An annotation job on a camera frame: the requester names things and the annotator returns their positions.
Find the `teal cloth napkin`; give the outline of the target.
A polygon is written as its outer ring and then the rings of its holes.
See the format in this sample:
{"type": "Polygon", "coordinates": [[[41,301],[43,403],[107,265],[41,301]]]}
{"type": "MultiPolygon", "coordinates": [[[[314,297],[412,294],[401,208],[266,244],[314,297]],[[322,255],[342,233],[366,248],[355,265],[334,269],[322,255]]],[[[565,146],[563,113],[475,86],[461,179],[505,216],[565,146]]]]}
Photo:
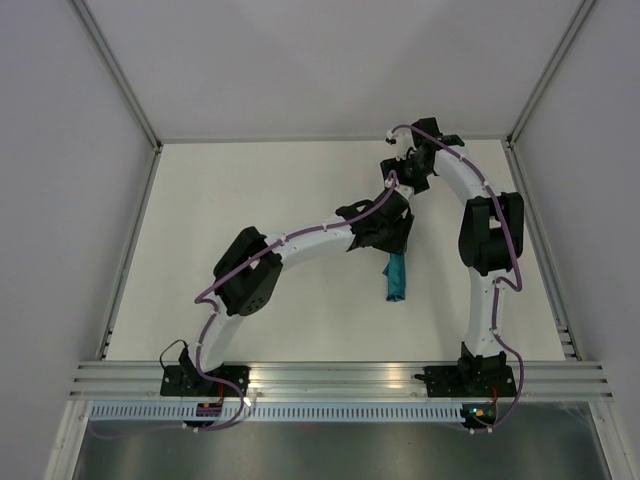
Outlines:
{"type": "Polygon", "coordinates": [[[401,302],[406,298],[406,263],[404,254],[391,254],[383,270],[387,281],[387,302],[401,302]]]}

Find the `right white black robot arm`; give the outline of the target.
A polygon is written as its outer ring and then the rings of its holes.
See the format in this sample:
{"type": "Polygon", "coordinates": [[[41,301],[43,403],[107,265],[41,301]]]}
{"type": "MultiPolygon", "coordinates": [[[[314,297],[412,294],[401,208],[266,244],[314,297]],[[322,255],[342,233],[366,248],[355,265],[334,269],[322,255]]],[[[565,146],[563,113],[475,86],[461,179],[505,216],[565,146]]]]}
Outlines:
{"type": "Polygon", "coordinates": [[[457,135],[445,135],[433,117],[401,124],[386,134],[396,147],[387,166],[414,193],[431,175],[444,180],[464,207],[458,252],[470,278],[469,322],[457,364],[424,374],[443,390],[478,395],[492,387],[514,386],[501,339],[506,288],[522,290],[518,260],[524,247],[524,201],[517,192],[493,186],[457,135]]]}

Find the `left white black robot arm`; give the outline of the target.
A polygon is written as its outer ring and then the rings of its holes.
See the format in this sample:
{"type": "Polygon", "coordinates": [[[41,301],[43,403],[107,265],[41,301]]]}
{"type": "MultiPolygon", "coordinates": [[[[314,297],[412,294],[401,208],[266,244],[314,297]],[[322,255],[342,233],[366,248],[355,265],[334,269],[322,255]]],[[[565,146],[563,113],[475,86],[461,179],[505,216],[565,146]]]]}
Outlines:
{"type": "Polygon", "coordinates": [[[211,316],[180,355],[184,385],[198,396],[216,389],[222,354],[242,320],[266,306],[285,271],[360,248],[404,253],[414,219],[412,196],[409,187],[388,187],[374,200],[338,208],[320,225],[271,235],[254,226],[243,229],[215,265],[212,285],[194,300],[208,304],[211,316]]]}

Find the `right aluminium frame post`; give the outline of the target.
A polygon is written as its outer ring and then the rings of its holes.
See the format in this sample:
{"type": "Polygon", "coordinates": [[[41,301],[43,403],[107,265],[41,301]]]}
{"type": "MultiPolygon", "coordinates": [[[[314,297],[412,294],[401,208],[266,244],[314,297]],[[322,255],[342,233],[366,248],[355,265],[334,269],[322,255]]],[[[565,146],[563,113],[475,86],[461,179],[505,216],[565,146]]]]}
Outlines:
{"type": "Polygon", "coordinates": [[[574,13],[572,14],[566,28],[564,29],[559,41],[546,62],[542,73],[537,79],[533,89],[531,90],[527,100],[518,114],[515,123],[505,137],[506,144],[510,149],[514,148],[516,142],[523,135],[524,130],[528,126],[531,118],[538,109],[540,102],[543,100],[547,90],[550,88],[555,77],[559,73],[565,60],[567,59],[573,45],[579,38],[587,21],[599,5],[598,0],[581,0],[578,3],[574,13]]]}

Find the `aluminium frame post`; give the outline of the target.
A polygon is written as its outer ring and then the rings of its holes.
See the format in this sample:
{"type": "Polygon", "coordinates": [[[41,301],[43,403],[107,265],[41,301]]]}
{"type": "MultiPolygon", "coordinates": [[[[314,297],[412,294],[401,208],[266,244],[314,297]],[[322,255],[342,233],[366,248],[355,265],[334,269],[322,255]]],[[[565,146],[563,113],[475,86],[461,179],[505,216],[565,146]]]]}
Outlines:
{"type": "Polygon", "coordinates": [[[547,90],[550,88],[555,77],[559,73],[565,60],[567,59],[573,45],[579,38],[587,21],[599,5],[598,0],[581,0],[578,3],[574,13],[572,14],[566,28],[564,29],[559,41],[546,62],[542,73],[537,79],[533,89],[531,90],[527,100],[518,114],[515,123],[505,137],[506,144],[510,149],[514,148],[516,142],[523,135],[524,130],[528,126],[531,118],[538,109],[540,102],[543,100],[547,90]]]}
{"type": "Polygon", "coordinates": [[[68,1],[68,5],[79,20],[142,135],[154,152],[159,151],[162,147],[162,141],[148,119],[144,108],[135,94],[119,60],[114,54],[108,39],[103,33],[89,3],[84,0],[70,0],[68,1]]]}

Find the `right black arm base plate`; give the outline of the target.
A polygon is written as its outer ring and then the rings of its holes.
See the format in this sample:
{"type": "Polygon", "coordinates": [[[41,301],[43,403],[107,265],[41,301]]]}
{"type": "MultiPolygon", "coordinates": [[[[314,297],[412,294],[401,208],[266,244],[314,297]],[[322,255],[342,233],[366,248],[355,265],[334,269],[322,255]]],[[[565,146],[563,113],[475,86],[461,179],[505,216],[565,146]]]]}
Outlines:
{"type": "Polygon", "coordinates": [[[413,375],[422,382],[429,398],[510,398],[517,393],[512,369],[463,372],[456,366],[425,366],[413,375]]]}

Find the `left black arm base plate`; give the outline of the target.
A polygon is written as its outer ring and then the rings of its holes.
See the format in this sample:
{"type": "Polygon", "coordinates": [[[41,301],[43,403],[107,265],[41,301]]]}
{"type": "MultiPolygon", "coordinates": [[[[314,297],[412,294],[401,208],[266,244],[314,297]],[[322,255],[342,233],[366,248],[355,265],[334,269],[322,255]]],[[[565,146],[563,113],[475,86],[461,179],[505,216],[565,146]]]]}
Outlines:
{"type": "Polygon", "coordinates": [[[250,368],[246,365],[222,365],[208,372],[223,383],[207,380],[197,373],[188,376],[179,365],[167,366],[160,387],[161,397],[239,398],[247,393],[250,368]]]}

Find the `aluminium front rail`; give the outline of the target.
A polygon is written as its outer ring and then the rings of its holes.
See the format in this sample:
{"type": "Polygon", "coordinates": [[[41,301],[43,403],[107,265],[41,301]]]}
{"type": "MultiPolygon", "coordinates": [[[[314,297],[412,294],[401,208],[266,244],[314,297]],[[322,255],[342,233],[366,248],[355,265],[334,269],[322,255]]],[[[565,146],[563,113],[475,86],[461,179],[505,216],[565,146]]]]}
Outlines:
{"type": "MultiPolygon", "coordinates": [[[[414,378],[415,362],[254,362],[248,393],[267,402],[416,402],[427,389],[414,378]]],[[[156,400],[163,369],[150,361],[79,364],[68,388],[71,400],[156,400]]],[[[613,392],[597,362],[534,361],[524,367],[524,402],[611,401],[613,392]]]]}

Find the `left aluminium frame post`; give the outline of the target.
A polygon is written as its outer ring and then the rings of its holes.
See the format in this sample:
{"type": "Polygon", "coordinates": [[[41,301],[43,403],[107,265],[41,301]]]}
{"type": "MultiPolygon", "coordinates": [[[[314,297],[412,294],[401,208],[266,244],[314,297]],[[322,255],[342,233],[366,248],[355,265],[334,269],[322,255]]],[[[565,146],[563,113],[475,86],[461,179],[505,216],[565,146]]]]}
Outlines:
{"type": "Polygon", "coordinates": [[[84,0],[70,0],[68,1],[68,5],[79,20],[142,135],[154,152],[159,151],[162,147],[162,141],[148,119],[144,108],[135,94],[119,60],[114,54],[108,39],[103,33],[89,3],[84,0]]]}

